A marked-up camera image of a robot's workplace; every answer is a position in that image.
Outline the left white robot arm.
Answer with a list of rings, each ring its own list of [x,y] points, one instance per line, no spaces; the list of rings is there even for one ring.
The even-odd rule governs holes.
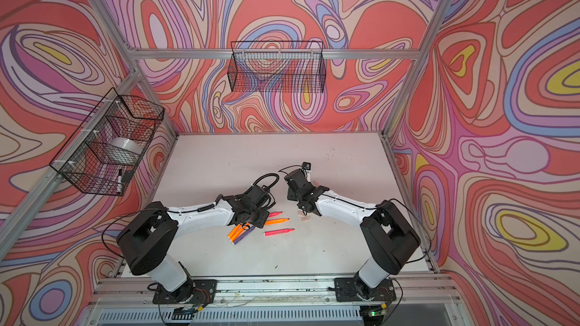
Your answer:
[[[168,255],[174,239],[210,227],[262,228],[274,205],[270,189],[258,185],[239,195],[220,195],[204,205],[176,208],[152,202],[120,232],[116,242],[134,276],[147,275],[169,293],[190,295],[193,280]]]

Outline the orange highlighter pen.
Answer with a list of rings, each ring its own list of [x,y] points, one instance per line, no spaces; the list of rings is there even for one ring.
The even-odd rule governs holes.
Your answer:
[[[277,218],[277,219],[271,219],[271,220],[267,220],[264,225],[265,226],[272,226],[275,224],[280,224],[280,223],[285,223],[289,221],[289,218]]]

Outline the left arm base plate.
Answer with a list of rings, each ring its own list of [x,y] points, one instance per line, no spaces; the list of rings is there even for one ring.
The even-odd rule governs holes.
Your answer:
[[[214,302],[217,279],[194,279],[186,281],[176,291],[167,291],[158,282],[148,286],[149,291],[154,291],[153,304],[193,304],[194,306],[207,306]]]

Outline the pink highlighter pen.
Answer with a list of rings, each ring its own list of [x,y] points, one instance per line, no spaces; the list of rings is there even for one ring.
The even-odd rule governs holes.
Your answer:
[[[276,229],[276,230],[264,232],[264,236],[269,237],[269,236],[275,236],[275,235],[283,235],[283,234],[288,234],[288,233],[294,232],[294,231],[295,231],[295,229],[293,229],[293,228]]]
[[[270,213],[268,217],[269,218],[276,217],[276,216],[281,215],[282,213],[283,213],[282,211],[275,211],[275,212]]]

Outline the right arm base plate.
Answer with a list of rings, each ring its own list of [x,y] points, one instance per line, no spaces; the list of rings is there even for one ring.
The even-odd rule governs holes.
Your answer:
[[[355,278],[335,278],[334,285],[328,290],[335,293],[338,302],[382,302],[391,304],[397,300],[391,279],[383,279],[375,288]]]

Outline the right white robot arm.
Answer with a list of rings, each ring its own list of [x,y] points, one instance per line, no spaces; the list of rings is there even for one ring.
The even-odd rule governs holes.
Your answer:
[[[310,172],[298,169],[285,175],[288,199],[306,215],[331,217],[362,231],[370,258],[352,278],[355,294],[369,299],[379,285],[396,276],[421,244],[411,223],[393,202],[358,202],[310,181]]]

